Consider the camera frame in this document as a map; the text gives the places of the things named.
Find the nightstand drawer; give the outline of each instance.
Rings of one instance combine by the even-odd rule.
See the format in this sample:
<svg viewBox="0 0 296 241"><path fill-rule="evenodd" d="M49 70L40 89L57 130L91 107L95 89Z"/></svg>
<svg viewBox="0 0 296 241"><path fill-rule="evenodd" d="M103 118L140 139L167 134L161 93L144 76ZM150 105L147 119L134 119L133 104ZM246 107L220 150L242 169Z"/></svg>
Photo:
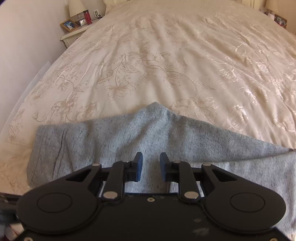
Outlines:
<svg viewBox="0 0 296 241"><path fill-rule="evenodd" d="M72 37L67 38L66 40L67 40L69 46L70 46L72 43L74 43L74 42L76 41L76 39L78 39L82 34L83 34L83 33L76 34L76 35L74 35L74 36L72 36Z"/></svg>

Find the lampshade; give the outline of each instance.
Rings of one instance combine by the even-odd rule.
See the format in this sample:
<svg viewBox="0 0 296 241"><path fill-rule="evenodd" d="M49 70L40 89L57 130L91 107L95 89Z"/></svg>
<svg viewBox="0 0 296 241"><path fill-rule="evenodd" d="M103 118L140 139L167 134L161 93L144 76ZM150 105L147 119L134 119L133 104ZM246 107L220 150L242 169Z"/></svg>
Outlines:
<svg viewBox="0 0 296 241"><path fill-rule="evenodd" d="M77 15L86 10L80 0L69 0L69 13L70 17Z"/></svg>
<svg viewBox="0 0 296 241"><path fill-rule="evenodd" d="M279 12L278 0L267 0L265 7L271 11Z"/></svg>

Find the bedspread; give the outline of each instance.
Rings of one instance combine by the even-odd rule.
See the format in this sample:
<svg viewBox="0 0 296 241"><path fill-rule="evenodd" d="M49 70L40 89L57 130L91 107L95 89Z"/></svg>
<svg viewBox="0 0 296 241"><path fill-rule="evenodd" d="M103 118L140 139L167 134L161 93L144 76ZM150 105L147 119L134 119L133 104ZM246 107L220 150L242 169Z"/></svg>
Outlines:
<svg viewBox="0 0 296 241"><path fill-rule="evenodd" d="M40 124L131 113L176 114L295 148L296 40L229 0L132 0L114 7L50 67L0 147L1 191L28 190Z"/></svg>

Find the circular cover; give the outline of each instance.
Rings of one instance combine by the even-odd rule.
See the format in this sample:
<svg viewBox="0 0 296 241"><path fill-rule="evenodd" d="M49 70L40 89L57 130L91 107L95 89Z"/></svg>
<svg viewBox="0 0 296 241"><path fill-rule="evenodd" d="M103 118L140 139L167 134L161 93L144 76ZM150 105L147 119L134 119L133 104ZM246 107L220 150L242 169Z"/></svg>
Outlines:
<svg viewBox="0 0 296 241"><path fill-rule="evenodd" d="M235 182L221 183L205 201L208 214L225 228L238 233L264 232L285 215L286 205L276 192Z"/></svg>
<svg viewBox="0 0 296 241"><path fill-rule="evenodd" d="M97 200L86 186L71 181L33 189L17 202L21 222L46 234L72 231L83 225L96 209Z"/></svg>

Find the cream headboard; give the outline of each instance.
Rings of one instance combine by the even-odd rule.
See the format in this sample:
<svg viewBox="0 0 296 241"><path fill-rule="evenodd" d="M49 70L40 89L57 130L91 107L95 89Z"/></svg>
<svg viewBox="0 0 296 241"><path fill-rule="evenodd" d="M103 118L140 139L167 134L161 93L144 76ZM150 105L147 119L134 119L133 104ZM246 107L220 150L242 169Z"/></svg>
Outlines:
<svg viewBox="0 0 296 241"><path fill-rule="evenodd" d="M111 4L120 4L120 3L124 3L127 2L128 0L104 0L105 5L111 5Z"/></svg>

